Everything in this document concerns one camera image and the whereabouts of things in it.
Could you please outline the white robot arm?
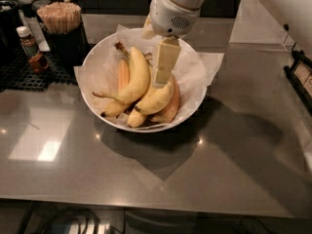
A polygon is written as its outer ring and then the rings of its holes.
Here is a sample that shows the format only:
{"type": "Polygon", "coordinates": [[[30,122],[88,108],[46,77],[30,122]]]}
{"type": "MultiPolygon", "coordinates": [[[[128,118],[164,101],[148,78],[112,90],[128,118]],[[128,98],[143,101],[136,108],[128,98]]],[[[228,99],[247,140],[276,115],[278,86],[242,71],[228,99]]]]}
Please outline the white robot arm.
{"type": "MultiPolygon", "coordinates": [[[[204,0],[151,0],[142,36],[162,37],[154,51],[153,85],[162,88],[169,81],[180,53],[178,39],[194,26],[204,0]]],[[[255,19],[270,16],[288,29],[293,41],[306,53],[312,52],[312,0],[241,0],[236,21],[241,35],[255,31],[255,19]]]]}

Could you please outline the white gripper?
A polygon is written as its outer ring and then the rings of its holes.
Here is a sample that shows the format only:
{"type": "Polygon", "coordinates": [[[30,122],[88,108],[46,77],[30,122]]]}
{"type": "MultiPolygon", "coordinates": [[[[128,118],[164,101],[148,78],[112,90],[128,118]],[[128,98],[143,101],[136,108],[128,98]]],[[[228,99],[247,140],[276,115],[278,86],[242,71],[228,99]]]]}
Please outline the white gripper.
{"type": "Polygon", "coordinates": [[[200,15],[200,0],[152,0],[143,28],[142,37],[152,39],[165,36],[154,52],[153,86],[163,88],[176,66],[181,46],[178,39],[186,35],[200,15]]]}

